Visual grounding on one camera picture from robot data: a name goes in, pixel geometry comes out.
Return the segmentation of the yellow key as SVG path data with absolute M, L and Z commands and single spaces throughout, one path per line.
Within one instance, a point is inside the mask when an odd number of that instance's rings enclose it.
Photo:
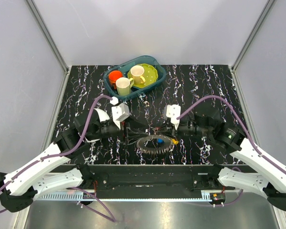
M 177 140 L 174 140 L 174 139 L 172 139 L 172 142 L 173 142 L 173 144 L 174 144 L 174 145 L 177 145 L 177 144 L 179 144 L 179 141 L 177 141 Z

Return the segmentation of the metal keyring disc with rings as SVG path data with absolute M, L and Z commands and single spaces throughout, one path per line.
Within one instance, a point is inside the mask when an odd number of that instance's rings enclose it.
M 163 140 L 162 144 L 157 143 L 157 140 Z M 169 152 L 173 147 L 174 144 L 171 138 L 164 136 L 164 135 L 149 135 L 145 138 L 140 139 L 136 142 L 136 147 L 142 153 L 150 154 L 150 155 L 157 155 L 157 154 L 165 154 Z

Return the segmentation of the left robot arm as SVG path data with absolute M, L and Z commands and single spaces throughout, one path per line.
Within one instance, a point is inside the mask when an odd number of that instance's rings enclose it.
M 110 118 L 100 109 L 92 114 L 80 114 L 69 129 L 26 165 L 8 174 L 0 172 L 1 205 L 9 212 L 18 212 L 48 193 L 73 187 L 90 188 L 96 181 L 85 165 L 77 165 L 57 176 L 46 177 L 46 174 L 89 149 L 90 142 L 116 136 L 126 140 L 133 129 L 145 125 L 131 116 Z

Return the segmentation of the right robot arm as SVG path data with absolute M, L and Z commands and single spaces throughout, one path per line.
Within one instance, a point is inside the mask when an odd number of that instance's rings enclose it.
M 207 177 L 210 188 L 226 186 L 243 189 L 266 198 L 271 205 L 286 211 L 286 165 L 264 151 L 244 130 L 223 122 L 218 111 L 210 114 L 195 112 L 190 119 L 181 116 L 180 106 L 168 105 L 164 116 L 166 123 L 159 128 L 164 142 L 172 143 L 183 135 L 205 137 L 257 172 L 257 175 L 250 175 L 217 166 L 218 173 Z

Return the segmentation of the white round plate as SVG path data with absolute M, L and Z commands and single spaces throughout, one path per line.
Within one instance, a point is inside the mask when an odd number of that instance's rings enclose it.
M 85 127 L 89 111 L 82 112 L 74 119 L 74 124 L 79 134 L 82 134 Z M 89 125 L 83 141 L 93 143 L 100 139 L 106 138 L 106 134 L 102 133 L 102 123 L 110 119 L 109 115 L 102 109 L 94 108 Z

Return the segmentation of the cream mug front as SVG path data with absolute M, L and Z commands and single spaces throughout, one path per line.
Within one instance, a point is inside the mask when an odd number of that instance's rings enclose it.
M 120 96 L 129 95 L 131 93 L 131 87 L 133 86 L 133 84 L 134 84 L 133 78 L 130 79 L 126 77 L 119 78 L 115 83 L 118 95 Z

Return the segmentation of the teal plastic tray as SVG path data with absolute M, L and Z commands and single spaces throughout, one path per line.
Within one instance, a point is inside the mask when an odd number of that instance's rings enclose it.
M 128 87 L 130 92 L 127 95 L 119 95 L 118 88 L 114 88 L 111 83 L 109 74 L 114 71 L 120 72 L 127 79 L 127 82 L 130 83 Z M 103 76 L 103 82 L 109 94 L 122 101 L 128 101 L 141 94 L 146 94 L 160 86 L 165 79 L 165 69 L 154 57 L 149 55 L 139 56 L 112 67 Z

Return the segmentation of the black base bar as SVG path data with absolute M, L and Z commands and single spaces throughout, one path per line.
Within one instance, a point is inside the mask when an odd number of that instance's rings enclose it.
M 186 201 L 202 198 L 202 191 L 222 191 L 218 166 L 91 165 L 96 196 L 103 200 Z

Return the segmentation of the yellow-green dotted plate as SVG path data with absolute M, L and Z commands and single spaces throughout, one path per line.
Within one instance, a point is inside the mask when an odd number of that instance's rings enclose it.
M 138 64 L 144 68 L 144 74 L 143 77 L 145 78 L 145 83 L 144 84 L 133 84 L 133 87 L 142 89 L 147 86 L 150 86 L 151 84 L 155 83 L 158 80 L 158 71 L 149 64 L 142 63 Z

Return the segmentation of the orange mug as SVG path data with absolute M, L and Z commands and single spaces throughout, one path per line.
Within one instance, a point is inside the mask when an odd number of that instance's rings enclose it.
M 123 73 L 121 71 L 114 70 L 109 73 L 108 77 L 111 87 L 116 90 L 116 81 L 123 77 Z

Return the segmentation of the cream mug on plate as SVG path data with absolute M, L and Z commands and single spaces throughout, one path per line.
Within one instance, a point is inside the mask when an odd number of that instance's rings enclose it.
M 133 66 L 128 72 L 128 78 L 134 79 L 135 84 L 144 84 L 145 78 L 143 77 L 144 68 L 140 65 Z

